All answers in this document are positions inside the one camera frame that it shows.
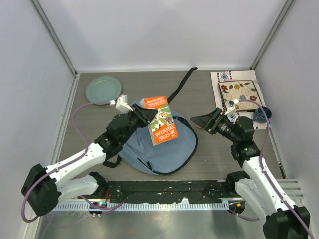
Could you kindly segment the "light blue backpack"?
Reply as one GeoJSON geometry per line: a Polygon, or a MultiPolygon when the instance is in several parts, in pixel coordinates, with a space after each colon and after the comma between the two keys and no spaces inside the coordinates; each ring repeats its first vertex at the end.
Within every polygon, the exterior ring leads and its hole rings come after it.
{"type": "MultiPolygon", "coordinates": [[[[196,67],[191,68],[179,87],[167,98],[170,103],[180,92],[196,67]]],[[[153,146],[148,127],[138,128],[122,146],[115,163],[105,161],[104,166],[115,168],[123,160],[133,168],[152,175],[166,176],[181,170],[194,156],[198,137],[187,119],[172,111],[179,137],[153,146]]]]}

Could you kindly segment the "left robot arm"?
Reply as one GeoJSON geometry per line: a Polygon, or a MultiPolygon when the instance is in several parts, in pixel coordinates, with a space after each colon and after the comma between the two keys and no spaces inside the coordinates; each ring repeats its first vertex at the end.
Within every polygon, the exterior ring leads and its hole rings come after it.
{"type": "Polygon", "coordinates": [[[134,104],[127,113],[115,115],[106,131],[83,151],[47,167],[41,164],[33,166],[21,190],[24,196],[22,218],[28,221],[25,217],[26,204],[40,217],[65,200],[79,196],[104,197],[107,181],[99,173],[91,172],[82,178],[76,176],[117,155],[137,128],[146,127],[157,112],[156,109],[134,104]]]}

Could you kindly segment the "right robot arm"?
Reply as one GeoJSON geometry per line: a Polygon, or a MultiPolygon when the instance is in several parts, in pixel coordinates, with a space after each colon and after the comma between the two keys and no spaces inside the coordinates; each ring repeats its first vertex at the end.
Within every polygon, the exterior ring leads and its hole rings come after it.
{"type": "Polygon", "coordinates": [[[297,204],[276,181],[261,151],[253,141],[253,121],[239,117],[232,123],[220,108],[191,121],[209,134],[219,133],[232,142],[231,153],[242,171],[228,174],[225,191],[240,195],[263,223],[267,239],[308,239],[310,214],[297,204]]]}

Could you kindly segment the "orange 78-storey treehouse book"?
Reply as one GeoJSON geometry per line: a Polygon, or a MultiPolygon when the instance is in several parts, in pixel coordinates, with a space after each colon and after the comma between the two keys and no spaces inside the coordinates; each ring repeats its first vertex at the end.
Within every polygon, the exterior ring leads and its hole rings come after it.
{"type": "Polygon", "coordinates": [[[142,98],[140,103],[145,109],[158,111],[148,125],[153,146],[179,137],[167,96],[142,98]]]}

